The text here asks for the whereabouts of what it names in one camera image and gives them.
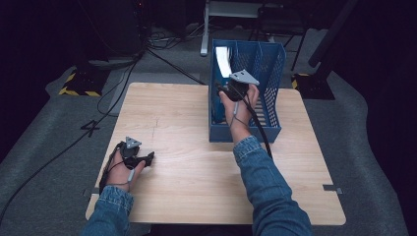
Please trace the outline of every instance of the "jeans sleeve cuff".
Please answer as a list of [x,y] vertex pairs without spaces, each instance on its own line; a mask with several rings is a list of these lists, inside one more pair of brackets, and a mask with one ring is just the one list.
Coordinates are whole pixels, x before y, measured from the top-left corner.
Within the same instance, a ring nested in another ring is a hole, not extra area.
[[99,200],[122,207],[128,212],[128,214],[130,213],[134,202],[131,194],[114,186],[104,187]]
[[261,144],[255,136],[249,136],[241,140],[233,149],[233,153],[236,157],[236,162],[240,162],[244,159],[248,153],[260,149]]

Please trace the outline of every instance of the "wooden table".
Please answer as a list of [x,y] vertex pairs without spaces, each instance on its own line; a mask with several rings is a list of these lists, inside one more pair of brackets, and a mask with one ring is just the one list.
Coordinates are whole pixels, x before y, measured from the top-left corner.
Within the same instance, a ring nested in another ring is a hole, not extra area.
[[[131,221],[252,223],[233,144],[209,143],[208,93],[206,86],[129,86],[103,165],[126,136],[143,143],[140,155],[155,151],[132,193]],[[282,130],[270,148],[294,200],[313,224],[344,224],[337,193],[324,191],[332,181],[299,92],[280,89],[276,108]],[[87,218],[97,198],[92,195]]]

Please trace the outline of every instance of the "white paper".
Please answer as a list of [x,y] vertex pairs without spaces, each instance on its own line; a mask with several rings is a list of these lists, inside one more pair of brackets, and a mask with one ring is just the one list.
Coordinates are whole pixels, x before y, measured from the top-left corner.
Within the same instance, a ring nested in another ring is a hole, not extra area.
[[218,68],[220,69],[221,76],[223,78],[228,78],[232,74],[232,69],[230,68],[230,57],[229,57],[229,48],[228,47],[216,47],[215,56],[217,58]]

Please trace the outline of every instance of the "denim jacket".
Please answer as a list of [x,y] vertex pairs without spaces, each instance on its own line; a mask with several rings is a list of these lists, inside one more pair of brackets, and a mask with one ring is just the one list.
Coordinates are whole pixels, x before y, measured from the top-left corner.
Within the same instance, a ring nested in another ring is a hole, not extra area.
[[[257,138],[239,142],[233,153],[254,207],[254,235],[312,235],[307,213],[291,199],[291,189]],[[106,186],[82,235],[127,235],[133,198]]]

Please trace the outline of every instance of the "hand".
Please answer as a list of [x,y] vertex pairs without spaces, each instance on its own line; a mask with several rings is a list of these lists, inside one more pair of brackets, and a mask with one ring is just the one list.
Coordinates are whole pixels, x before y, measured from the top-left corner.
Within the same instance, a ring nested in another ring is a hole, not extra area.
[[[249,85],[249,89],[247,95],[245,96],[245,100],[249,104],[251,104],[252,108],[255,108],[259,94],[260,92],[258,91],[258,88],[255,85]],[[221,102],[223,103],[225,108],[226,122],[230,126],[230,132],[233,137],[233,142],[234,144],[237,144],[241,140],[251,135],[251,133],[249,132],[248,124],[249,120],[252,117],[252,114],[248,110],[243,100],[238,101],[237,113],[236,115],[233,114],[236,102],[230,100],[226,93],[224,93],[223,91],[221,91],[219,95]]]
[[127,183],[129,175],[131,174],[131,170],[125,166],[125,163],[123,163],[122,155],[120,154],[120,150],[117,150],[109,167],[111,171],[108,173],[107,184],[113,185],[129,193],[135,187],[136,181],[139,178],[139,174],[144,168],[145,161],[143,160],[136,166],[132,181]]

